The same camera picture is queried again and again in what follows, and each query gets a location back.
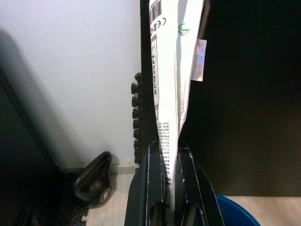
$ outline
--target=white wall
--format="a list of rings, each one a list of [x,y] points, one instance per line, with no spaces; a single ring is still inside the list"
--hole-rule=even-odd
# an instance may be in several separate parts
[[[139,1],[0,1],[0,64],[58,164],[84,166],[106,150],[134,161]]]

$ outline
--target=green logo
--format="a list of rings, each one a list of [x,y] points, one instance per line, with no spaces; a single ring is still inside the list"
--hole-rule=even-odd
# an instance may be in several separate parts
[[[189,29],[184,29],[184,24],[185,24],[185,23],[180,24],[180,25],[178,26],[178,33],[179,33],[181,36],[186,35],[187,32],[189,31]]]

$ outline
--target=black kettlebell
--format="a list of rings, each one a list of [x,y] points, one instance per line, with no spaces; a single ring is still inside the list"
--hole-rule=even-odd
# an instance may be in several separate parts
[[[111,160],[111,153],[103,152],[77,176],[73,182],[72,193],[79,206],[95,208],[108,200],[111,194],[109,178]]]

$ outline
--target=barcode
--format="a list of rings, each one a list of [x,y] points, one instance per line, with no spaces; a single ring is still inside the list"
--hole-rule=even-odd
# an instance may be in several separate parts
[[[162,14],[161,1],[155,2],[150,9],[150,23]]]

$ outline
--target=wooden floor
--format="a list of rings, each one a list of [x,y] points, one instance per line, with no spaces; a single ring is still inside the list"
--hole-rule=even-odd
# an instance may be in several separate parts
[[[127,195],[133,174],[112,176],[115,192],[108,202],[90,209],[87,226],[123,226],[127,209]],[[301,197],[245,197],[231,196],[233,201],[249,211],[262,226],[300,226]]]

